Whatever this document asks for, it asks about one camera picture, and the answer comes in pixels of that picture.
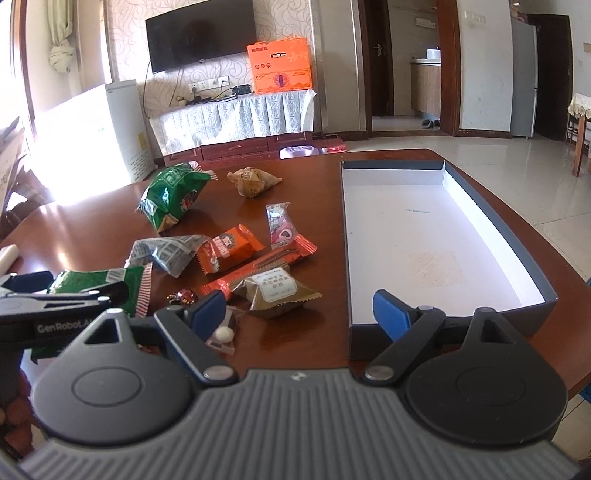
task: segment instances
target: white candy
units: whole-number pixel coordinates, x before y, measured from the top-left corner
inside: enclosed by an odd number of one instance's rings
[[[230,343],[234,340],[234,330],[230,327],[220,327],[215,331],[213,336],[220,343]]]

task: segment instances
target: wallpaper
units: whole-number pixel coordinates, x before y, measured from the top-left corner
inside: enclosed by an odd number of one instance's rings
[[[109,48],[114,80],[138,82],[140,101],[148,117],[156,116],[177,105],[176,96],[191,98],[189,84],[199,80],[228,75],[230,85],[252,83],[248,55],[241,53],[206,60],[171,72],[152,74],[148,68],[150,54],[145,32],[145,19],[198,3],[196,0],[107,0]],[[253,0],[256,34],[259,41],[271,41],[289,35],[308,39],[314,58],[309,0]],[[208,90],[215,96],[219,90]],[[146,119],[152,152],[160,149]]]

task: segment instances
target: tied curtain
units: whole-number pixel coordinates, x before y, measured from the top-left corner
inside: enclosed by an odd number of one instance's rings
[[[74,47],[68,37],[74,31],[73,0],[47,0],[47,21],[51,32],[49,63],[58,73],[68,73]]]

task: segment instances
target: light switch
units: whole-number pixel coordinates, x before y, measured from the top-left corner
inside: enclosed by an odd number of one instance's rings
[[[469,12],[468,10],[464,11],[464,18],[468,20],[468,23],[470,23],[471,25],[474,25],[476,23],[486,23],[486,17],[484,15]]]

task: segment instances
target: red candy wrapper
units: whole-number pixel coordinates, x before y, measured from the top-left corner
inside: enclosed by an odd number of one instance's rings
[[[264,249],[265,245],[254,233],[238,225],[203,244],[197,251],[197,259],[203,273],[217,273],[235,267]]]
[[[207,295],[214,290],[221,290],[227,300],[232,297],[234,290],[238,288],[245,278],[285,264],[292,264],[302,257],[313,254],[316,250],[318,250],[318,247],[315,244],[310,242],[305,236],[297,233],[289,244],[277,247],[275,250],[253,260],[243,267],[237,268],[233,272],[199,287],[199,293],[201,295]]]

